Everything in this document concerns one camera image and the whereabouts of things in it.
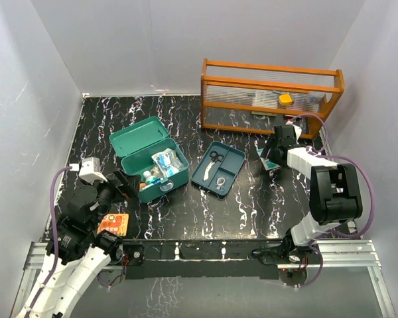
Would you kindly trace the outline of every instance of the orange wooden frame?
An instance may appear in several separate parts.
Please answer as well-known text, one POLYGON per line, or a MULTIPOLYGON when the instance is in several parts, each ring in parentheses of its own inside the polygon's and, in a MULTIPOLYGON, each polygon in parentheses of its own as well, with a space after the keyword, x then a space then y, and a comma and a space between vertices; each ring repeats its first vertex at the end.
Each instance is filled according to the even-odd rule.
MULTIPOLYGON (((330 71, 330 70, 315 70, 309 68, 288 68, 284 66, 268 66, 268 65, 259 65, 259 64, 209 61, 208 59, 204 59, 204 64, 202 66, 202 74, 200 77, 200 98, 202 103, 201 116, 200 116, 201 127, 205 129, 206 128, 222 129, 227 131, 239 131, 243 133, 254 133, 254 134, 271 134, 273 133, 273 131, 209 124, 206 122, 206 108, 210 107, 210 108, 223 108, 223 109, 237 109, 242 111, 260 111, 270 114, 276 113, 276 114, 293 115, 293 116, 301 115, 303 113, 309 113, 309 111, 299 111, 299 110, 279 109, 279 108, 269 109, 268 107, 256 107, 251 105, 238 105, 231 103, 216 103, 216 102, 206 101, 205 100, 206 88, 209 85, 251 88, 251 89, 267 89, 267 90, 275 89, 275 90, 289 91, 294 93, 308 93, 309 91, 322 91, 325 93, 331 93, 332 98, 329 101, 327 101, 326 97, 324 97, 324 101, 320 105, 320 110, 319 110, 320 112, 314 113, 315 115, 319 116, 323 121, 326 121, 327 117, 332 112, 334 106, 336 105, 336 103, 338 102, 339 98, 342 96, 345 90, 344 77, 342 75, 341 70, 330 71), (334 78, 334 87, 208 76, 206 75, 206 68, 208 66, 332 76, 334 78)), ((321 126, 322 124, 318 119, 315 119, 314 117, 309 117, 308 134, 302 134, 301 136, 303 138, 314 139, 317 136, 321 126)))

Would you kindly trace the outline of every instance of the white wall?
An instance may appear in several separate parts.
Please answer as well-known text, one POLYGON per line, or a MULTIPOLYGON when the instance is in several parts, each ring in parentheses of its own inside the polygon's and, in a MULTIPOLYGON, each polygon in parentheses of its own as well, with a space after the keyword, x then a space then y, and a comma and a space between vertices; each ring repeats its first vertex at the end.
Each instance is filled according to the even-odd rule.
POLYGON ((0 0, 0 317, 8 317, 82 96, 29 0, 0 0))
POLYGON ((364 0, 32 0, 82 92, 198 93, 204 58, 328 68, 364 0))
POLYGON ((375 186, 368 236, 398 313, 398 0, 365 2, 331 68, 346 83, 328 120, 332 147, 360 162, 375 186))

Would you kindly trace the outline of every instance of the black marble table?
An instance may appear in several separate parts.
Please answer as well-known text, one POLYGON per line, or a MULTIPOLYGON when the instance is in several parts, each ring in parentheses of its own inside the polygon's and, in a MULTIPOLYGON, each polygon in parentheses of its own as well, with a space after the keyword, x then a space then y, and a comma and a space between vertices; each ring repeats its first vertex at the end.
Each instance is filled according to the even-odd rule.
MULTIPOLYGON (((276 172, 262 168, 257 149, 263 148, 266 136, 202 130, 199 96, 87 98, 68 163, 95 156, 103 174, 109 176, 121 167, 109 142, 110 134, 150 116, 157 116, 178 143, 190 162, 190 176, 213 140, 244 151, 246 161, 224 199, 189 182, 148 204, 133 199, 115 205, 112 213, 129 214, 125 239, 277 239, 308 212, 305 177, 288 168, 276 172)), ((233 125, 244 120, 241 113, 230 111, 227 118, 233 125)), ((64 176, 58 213, 65 210, 80 185, 76 174, 64 176)))

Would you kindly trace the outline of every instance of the yellow object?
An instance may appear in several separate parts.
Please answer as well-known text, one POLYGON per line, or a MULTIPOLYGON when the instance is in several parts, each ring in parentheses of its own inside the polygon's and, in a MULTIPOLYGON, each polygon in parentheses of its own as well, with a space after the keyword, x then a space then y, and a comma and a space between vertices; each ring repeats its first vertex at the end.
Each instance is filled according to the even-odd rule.
POLYGON ((289 94, 283 94, 279 96, 279 103, 282 106, 289 106, 293 104, 293 100, 289 94))
POLYGON ((101 220, 98 234, 103 230, 124 237, 127 235, 128 214, 108 214, 101 220))

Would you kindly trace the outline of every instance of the teal tray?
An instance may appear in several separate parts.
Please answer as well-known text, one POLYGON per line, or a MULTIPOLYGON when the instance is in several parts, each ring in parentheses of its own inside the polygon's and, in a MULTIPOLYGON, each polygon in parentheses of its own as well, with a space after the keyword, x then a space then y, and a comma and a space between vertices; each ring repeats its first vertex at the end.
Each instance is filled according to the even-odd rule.
POLYGON ((143 172, 155 166, 152 155, 157 152, 167 148, 173 149, 184 164, 185 169, 179 173, 140 191, 139 199, 143 203, 150 202, 188 182, 188 161, 174 139, 168 135, 167 129, 158 117, 149 117, 111 134, 109 138, 117 156, 122 158, 121 165, 125 173, 139 174, 142 182, 145 181, 143 172))
POLYGON ((199 162, 198 167, 193 172, 192 183, 211 191, 220 197, 224 197, 232 187, 234 180, 245 162, 245 158, 246 155, 244 152, 223 144, 222 142, 214 141, 211 143, 205 152, 205 155, 199 162), (218 154, 222 154, 224 158, 221 162, 216 162, 211 167, 209 177, 204 181, 205 169, 211 162, 211 151, 216 151, 218 154), (219 177, 223 177, 226 180, 222 187, 217 186, 217 179, 219 177))

